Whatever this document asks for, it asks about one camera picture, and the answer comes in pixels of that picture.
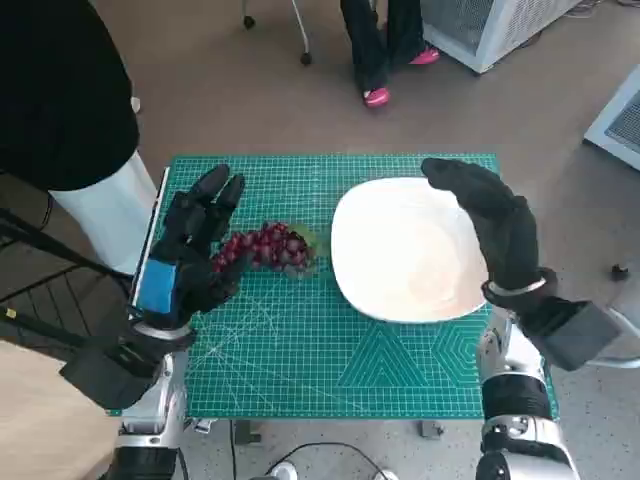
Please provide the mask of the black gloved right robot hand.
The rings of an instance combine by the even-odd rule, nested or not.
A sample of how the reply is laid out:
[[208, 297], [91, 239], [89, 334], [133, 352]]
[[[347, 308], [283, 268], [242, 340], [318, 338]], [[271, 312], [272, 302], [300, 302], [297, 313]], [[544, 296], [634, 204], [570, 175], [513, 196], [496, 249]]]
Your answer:
[[421, 170], [433, 188], [451, 192], [470, 217], [491, 282], [516, 291], [540, 280], [536, 221], [525, 197], [476, 164], [426, 158]]

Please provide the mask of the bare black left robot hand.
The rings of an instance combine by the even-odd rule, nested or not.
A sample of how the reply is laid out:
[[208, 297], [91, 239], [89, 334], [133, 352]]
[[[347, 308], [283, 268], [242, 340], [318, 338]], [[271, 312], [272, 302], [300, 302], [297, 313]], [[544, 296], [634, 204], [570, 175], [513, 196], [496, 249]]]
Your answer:
[[131, 319], [158, 330], [177, 330], [197, 312], [224, 303], [236, 289], [245, 261], [213, 265], [212, 247], [228, 231], [244, 191], [243, 175], [226, 164], [174, 194], [159, 239], [143, 262]]

